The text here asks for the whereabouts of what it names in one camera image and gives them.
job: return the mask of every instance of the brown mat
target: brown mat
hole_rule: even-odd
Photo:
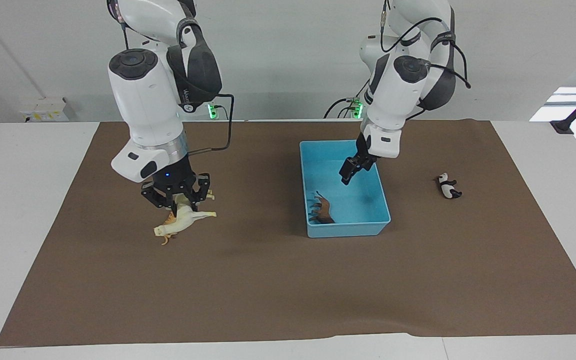
[[[195,148],[223,123],[192,123]],[[212,174],[218,218],[167,246],[167,216],[114,173],[102,123],[0,334],[0,346],[576,334],[576,270],[487,121],[411,121],[379,163],[393,218],[377,237],[306,237],[299,143],[358,123],[236,123]],[[448,171],[464,191],[441,196]]]

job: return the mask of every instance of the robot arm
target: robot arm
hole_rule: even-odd
[[[370,107],[357,153],[339,171],[346,185],[378,158],[399,156],[402,128],[415,107],[438,109],[455,91],[455,17],[447,0],[393,0],[388,18],[386,10],[384,4],[381,36],[361,44],[361,59],[372,73],[363,95]],[[386,19],[398,37],[383,35]]]
[[[156,207],[176,213],[176,195],[183,194],[196,211],[209,193],[210,175],[193,172],[182,120],[214,100],[222,80],[194,18],[194,2],[107,1],[122,27],[167,45],[127,49],[110,60],[112,93],[130,127],[130,140],[112,160],[112,168],[133,182],[152,177],[141,194]]]

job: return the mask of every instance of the blue plastic bin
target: blue plastic bin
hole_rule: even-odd
[[[391,222],[377,164],[358,172],[346,186],[339,170],[357,152],[354,140],[302,141],[301,178],[306,204],[309,238],[369,237],[378,235]],[[316,192],[330,202],[331,224],[310,221],[318,201]]]

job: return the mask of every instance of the animal figurine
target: animal figurine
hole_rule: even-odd
[[[320,224],[334,224],[335,221],[330,216],[330,201],[322,196],[319,191],[317,191],[317,195],[315,199],[319,202],[313,205],[316,209],[312,211],[312,214],[315,216],[310,218],[310,221],[316,220]]]
[[[214,200],[215,196],[209,193],[207,198]],[[174,196],[174,202],[176,202],[176,217],[170,212],[166,221],[161,226],[154,228],[155,236],[164,238],[164,243],[162,243],[161,246],[168,244],[171,237],[186,230],[190,225],[194,224],[195,221],[209,217],[217,217],[217,212],[193,211],[193,208],[190,207],[190,201],[183,194],[176,194]]]
[[[459,199],[464,193],[455,190],[455,185],[457,185],[457,180],[448,181],[448,173],[444,172],[439,177],[437,177],[437,182],[441,187],[441,192],[446,199]]]

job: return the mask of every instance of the toy panda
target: toy panda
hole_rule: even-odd
[[[448,181],[448,173],[444,172],[437,178],[439,186],[441,187],[441,192],[446,199],[459,199],[464,193],[455,190],[455,185],[457,180]]]

